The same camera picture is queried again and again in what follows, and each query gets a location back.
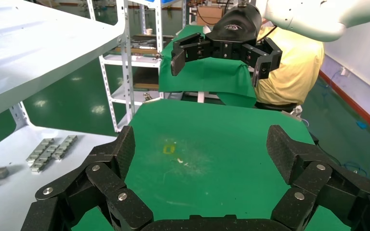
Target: green floor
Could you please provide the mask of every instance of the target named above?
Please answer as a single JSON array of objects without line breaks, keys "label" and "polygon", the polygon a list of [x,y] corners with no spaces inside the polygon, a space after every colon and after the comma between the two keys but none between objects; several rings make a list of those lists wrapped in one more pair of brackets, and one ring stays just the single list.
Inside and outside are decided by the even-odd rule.
[{"label": "green floor", "polygon": [[[84,15],[76,7],[62,10]],[[107,9],[100,12],[100,21],[115,23],[115,12]],[[130,10],[131,32],[139,33],[138,10]],[[173,35],[181,28],[180,11],[164,11],[165,34]],[[147,13],[147,27],[155,27],[153,12]],[[121,81],[119,66],[107,66],[111,90]],[[348,161],[360,164],[370,174],[370,127],[361,129],[357,121],[362,119],[330,88],[319,80],[310,91],[303,105],[303,118],[307,119],[309,131],[320,139],[320,146],[335,156],[341,163]],[[107,106],[100,65],[98,60],[66,76],[46,89],[24,100],[31,121],[37,126],[61,128],[104,135],[116,135],[113,131]],[[114,104],[118,117],[125,114],[125,106]],[[0,141],[14,130],[9,111],[0,114]]]}]

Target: green table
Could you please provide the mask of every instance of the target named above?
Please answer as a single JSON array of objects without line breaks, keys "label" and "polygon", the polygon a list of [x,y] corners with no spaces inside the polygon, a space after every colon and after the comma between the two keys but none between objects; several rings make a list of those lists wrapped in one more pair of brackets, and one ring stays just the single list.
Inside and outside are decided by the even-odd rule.
[{"label": "green table", "polygon": [[[189,215],[270,218],[289,188],[267,154],[270,125],[311,143],[303,123],[279,112],[161,100],[135,114],[136,149],[126,183],[155,220]],[[111,230],[93,209],[75,231]],[[307,231],[349,230],[320,207]]]},{"label": "green table", "polygon": [[[195,33],[203,34],[202,30],[202,26],[186,26],[173,41]],[[228,59],[201,59],[186,63],[178,76],[172,76],[172,43],[161,53],[163,58],[159,71],[159,91],[217,92],[226,105],[253,107],[256,95],[245,63]]]}]

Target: person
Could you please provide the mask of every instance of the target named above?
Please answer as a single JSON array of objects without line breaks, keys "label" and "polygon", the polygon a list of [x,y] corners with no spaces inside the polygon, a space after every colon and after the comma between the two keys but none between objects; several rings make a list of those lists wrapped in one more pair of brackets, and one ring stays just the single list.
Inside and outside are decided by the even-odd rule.
[{"label": "person", "polygon": [[256,107],[287,106],[293,110],[304,103],[316,83],[324,59],[323,43],[278,27],[262,26],[258,39],[266,35],[278,45],[283,55],[279,68],[270,72],[268,79],[258,81],[254,89]]}]

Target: green cloth on shelf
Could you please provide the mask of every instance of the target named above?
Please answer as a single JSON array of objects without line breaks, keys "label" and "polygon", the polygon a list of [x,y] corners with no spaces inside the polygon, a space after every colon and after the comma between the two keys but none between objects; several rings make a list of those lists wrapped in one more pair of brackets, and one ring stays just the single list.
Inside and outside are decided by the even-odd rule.
[{"label": "green cloth on shelf", "polygon": [[[143,104],[130,123],[136,147],[125,182],[155,220],[270,218],[289,188],[267,154],[273,124],[294,140],[312,142],[303,123],[276,111],[174,100]],[[111,230],[96,208],[88,214],[73,231]],[[350,229],[319,207],[306,231],[325,230]]]},{"label": "green cloth on shelf", "polygon": [[[202,26],[186,26],[173,41],[202,33]],[[252,107],[256,95],[251,86],[248,66],[238,60],[206,58],[186,63],[178,76],[171,75],[173,42],[162,51],[159,91],[211,91],[226,105]]]}]

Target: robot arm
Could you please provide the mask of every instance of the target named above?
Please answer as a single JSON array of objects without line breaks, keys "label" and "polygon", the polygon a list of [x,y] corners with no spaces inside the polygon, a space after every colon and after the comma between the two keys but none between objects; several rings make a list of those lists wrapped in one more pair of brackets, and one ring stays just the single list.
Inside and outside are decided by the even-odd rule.
[{"label": "robot arm", "polygon": [[278,27],[323,42],[370,22],[370,0],[256,0],[256,7]]}]

